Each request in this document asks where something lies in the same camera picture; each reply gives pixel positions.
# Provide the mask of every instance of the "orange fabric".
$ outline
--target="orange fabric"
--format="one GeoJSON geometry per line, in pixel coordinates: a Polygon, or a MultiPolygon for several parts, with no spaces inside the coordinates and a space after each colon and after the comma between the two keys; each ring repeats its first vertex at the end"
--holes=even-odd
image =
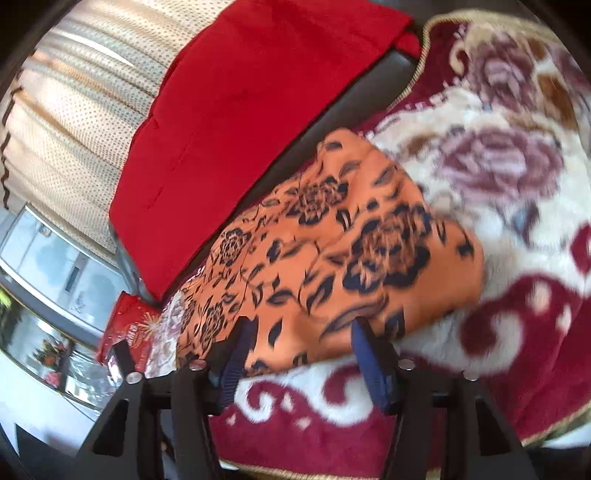
{"type": "Polygon", "coordinates": [[[246,316],[249,374],[351,352],[350,324],[399,338],[475,304],[482,247],[435,218],[402,167],[340,129],[317,160],[233,221],[182,288],[177,358],[204,358],[246,316]]]}

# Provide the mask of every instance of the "screw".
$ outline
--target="screw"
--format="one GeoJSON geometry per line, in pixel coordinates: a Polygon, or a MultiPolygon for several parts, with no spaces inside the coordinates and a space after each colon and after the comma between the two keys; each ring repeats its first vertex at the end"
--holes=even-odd
{"type": "Polygon", "coordinates": [[[475,373],[469,372],[467,370],[464,370],[462,372],[462,375],[464,376],[464,378],[470,382],[475,382],[476,380],[478,380],[478,375],[476,375],[475,373]]]}
{"type": "Polygon", "coordinates": [[[398,366],[407,372],[414,370],[414,362],[410,358],[401,358],[398,360],[398,366]]]}
{"type": "Polygon", "coordinates": [[[140,372],[131,372],[125,377],[125,380],[127,380],[127,383],[134,385],[139,383],[139,381],[142,380],[142,377],[143,375],[140,372]]]}
{"type": "Polygon", "coordinates": [[[205,370],[206,367],[207,367],[207,362],[201,358],[197,358],[197,359],[191,361],[191,363],[189,363],[189,369],[194,372],[199,372],[200,370],[205,370]]]}

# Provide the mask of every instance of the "polka dot curtain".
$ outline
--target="polka dot curtain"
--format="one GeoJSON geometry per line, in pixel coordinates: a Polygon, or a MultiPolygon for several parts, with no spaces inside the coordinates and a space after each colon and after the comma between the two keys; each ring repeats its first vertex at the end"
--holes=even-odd
{"type": "Polygon", "coordinates": [[[232,0],[85,0],[0,102],[9,209],[30,202],[114,263],[108,209],[135,130],[177,53],[232,0]]]}

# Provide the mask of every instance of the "red plastic bag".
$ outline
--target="red plastic bag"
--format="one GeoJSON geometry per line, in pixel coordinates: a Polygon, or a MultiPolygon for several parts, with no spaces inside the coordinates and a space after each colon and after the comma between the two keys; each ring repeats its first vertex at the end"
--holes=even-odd
{"type": "Polygon", "coordinates": [[[106,365],[111,347],[125,339],[135,362],[135,370],[144,372],[152,348],[152,336],[159,321],[158,309],[147,305],[140,297],[122,291],[100,341],[96,360],[106,365]]]}

